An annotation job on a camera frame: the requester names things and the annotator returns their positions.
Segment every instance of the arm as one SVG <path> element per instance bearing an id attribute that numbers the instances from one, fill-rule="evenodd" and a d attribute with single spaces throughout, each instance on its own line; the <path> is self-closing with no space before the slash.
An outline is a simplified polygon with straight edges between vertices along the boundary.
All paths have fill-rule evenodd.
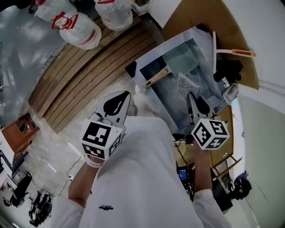
<path id="1" fill-rule="evenodd" d="M 194 209 L 205 228 L 230 228 L 212 193 L 210 170 L 210 151 L 200 149 L 196 141 L 193 143 L 195 161 Z"/>
<path id="2" fill-rule="evenodd" d="M 102 162 L 102 160 L 98 158 L 90 157 L 90 159 L 96 163 Z M 85 163 L 70 184 L 68 199 L 78 203 L 82 207 L 85 207 L 97 172 L 97 168 L 92 168 Z"/>

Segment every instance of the wire mesh sponge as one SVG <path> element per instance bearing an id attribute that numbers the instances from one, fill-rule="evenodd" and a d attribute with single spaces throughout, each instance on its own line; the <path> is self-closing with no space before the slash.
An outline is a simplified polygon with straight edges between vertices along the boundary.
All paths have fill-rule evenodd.
<path id="1" fill-rule="evenodd" d="M 195 100 L 198 100 L 200 96 L 200 86 L 198 86 L 181 72 L 178 73 L 177 91 L 185 100 L 190 92 L 192 92 L 194 95 Z"/>

